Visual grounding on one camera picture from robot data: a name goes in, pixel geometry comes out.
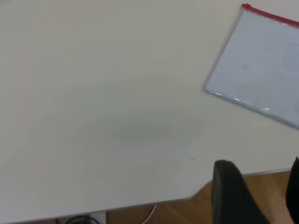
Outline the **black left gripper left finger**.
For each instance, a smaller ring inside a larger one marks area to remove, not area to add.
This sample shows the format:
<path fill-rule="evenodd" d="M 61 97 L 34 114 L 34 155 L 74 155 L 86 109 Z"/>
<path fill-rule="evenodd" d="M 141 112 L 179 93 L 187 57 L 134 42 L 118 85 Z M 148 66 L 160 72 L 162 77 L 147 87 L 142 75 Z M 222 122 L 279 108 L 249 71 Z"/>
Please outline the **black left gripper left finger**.
<path fill-rule="evenodd" d="M 227 160 L 214 163 L 212 190 L 214 224 L 268 224 L 237 166 Z"/>

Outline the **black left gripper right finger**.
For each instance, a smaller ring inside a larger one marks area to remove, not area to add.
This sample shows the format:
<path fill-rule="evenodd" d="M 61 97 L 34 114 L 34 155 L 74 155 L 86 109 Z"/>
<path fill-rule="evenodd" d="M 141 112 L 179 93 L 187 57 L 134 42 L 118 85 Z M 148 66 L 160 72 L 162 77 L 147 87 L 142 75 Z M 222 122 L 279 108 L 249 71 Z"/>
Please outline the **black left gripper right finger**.
<path fill-rule="evenodd" d="M 295 224 L 299 224 L 299 158 L 296 157 L 289 176 L 285 196 L 286 206 Z"/>

